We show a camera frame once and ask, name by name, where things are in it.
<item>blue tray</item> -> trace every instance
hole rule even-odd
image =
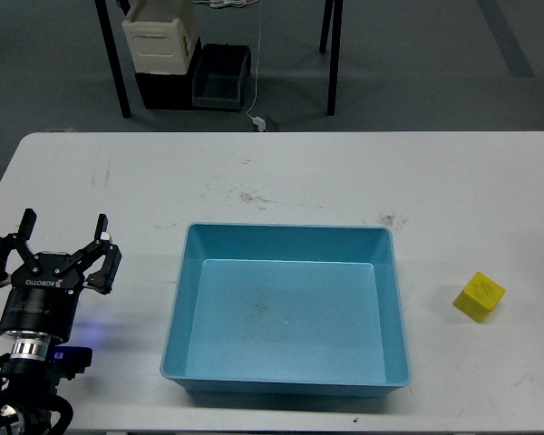
[[[191,225],[161,373],[195,391],[383,396],[407,385],[391,232]]]

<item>white table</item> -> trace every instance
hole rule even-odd
[[[59,389],[74,430],[544,431],[544,132],[35,134],[0,184],[0,236],[28,207],[35,252],[84,246],[104,212],[123,253],[113,293],[79,303],[69,344],[94,356]],[[389,226],[410,387],[247,396],[163,379],[195,221]],[[477,271],[507,289],[483,324],[452,306]]]

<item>yellow foam block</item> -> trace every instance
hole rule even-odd
[[[481,322],[496,307],[505,293],[505,288],[478,272],[461,290],[453,305],[476,322]]]

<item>white cord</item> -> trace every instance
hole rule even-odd
[[[223,7],[244,7],[246,5],[253,5],[260,0],[194,0],[196,5],[209,5],[214,9],[221,9]]]
[[[258,26],[257,26],[257,53],[256,53],[256,82],[254,85],[254,101],[252,102],[252,105],[250,108],[246,111],[246,115],[253,121],[255,118],[250,115],[250,111],[254,109],[254,104],[256,104],[256,98],[257,98],[257,70],[260,66],[260,42],[262,41],[262,3],[264,1],[262,0],[260,2],[260,13],[258,18]]]

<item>white box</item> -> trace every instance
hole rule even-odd
[[[137,73],[187,73],[198,41],[193,0],[138,0],[122,26]]]

